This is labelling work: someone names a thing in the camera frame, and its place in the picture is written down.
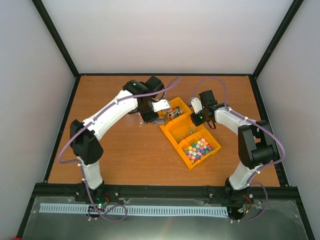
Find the yellow three-compartment bin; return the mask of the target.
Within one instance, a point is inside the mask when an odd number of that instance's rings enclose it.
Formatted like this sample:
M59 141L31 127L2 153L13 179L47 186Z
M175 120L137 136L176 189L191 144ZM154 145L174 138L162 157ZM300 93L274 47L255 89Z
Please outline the yellow three-compartment bin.
M179 106L183 110L183 115L175 118L174 120L166 122L165 125L160 125L159 127L170 141L173 148L180 155L186 166L191 170L195 166L201 164L208 157L217 154L222 147L204 125L195 126L192 123L190 117L192 111L180 97L172 99L169 103L171 108ZM163 113L165 111L167 110L158 112L161 119L163 119ZM208 143L213 147L213 151L203 157L201 160L192 164L185 155L184 150L191 143L196 142L201 138L205 138L208 141Z

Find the silver metal scoop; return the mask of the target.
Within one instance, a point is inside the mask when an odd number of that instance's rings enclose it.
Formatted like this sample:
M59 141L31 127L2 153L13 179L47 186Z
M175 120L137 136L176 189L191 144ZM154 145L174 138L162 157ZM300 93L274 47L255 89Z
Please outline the silver metal scoop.
M165 125L166 121L162 118L158 118L151 122L153 125Z

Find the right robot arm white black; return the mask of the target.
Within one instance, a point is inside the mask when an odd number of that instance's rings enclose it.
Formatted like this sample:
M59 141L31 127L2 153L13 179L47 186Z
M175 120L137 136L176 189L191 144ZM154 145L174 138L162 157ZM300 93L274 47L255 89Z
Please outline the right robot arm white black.
M201 92L199 97L192 97L188 105L193 108L190 118L195 126L203 123L220 124L237 135L240 162L224 185L224 198L234 203L246 192L261 168L278 156L270 124L265 120L255 121L242 116L229 105L218 103L211 90Z

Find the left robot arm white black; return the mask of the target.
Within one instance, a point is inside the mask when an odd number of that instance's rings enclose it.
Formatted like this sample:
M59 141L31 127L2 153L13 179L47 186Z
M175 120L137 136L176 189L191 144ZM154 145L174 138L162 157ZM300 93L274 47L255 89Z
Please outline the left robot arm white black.
M104 188L101 186L104 181L99 164L104 150L100 140L127 114L139 113L145 124L157 120L160 111L160 108L156 107L158 100L155 100L156 95L150 94L163 89L164 84L155 76L146 82L130 80L103 109L82 122L74 120L71 123L69 136L74 139L69 145L80 161L83 181L88 185L86 195L92 201L99 201L104 195Z

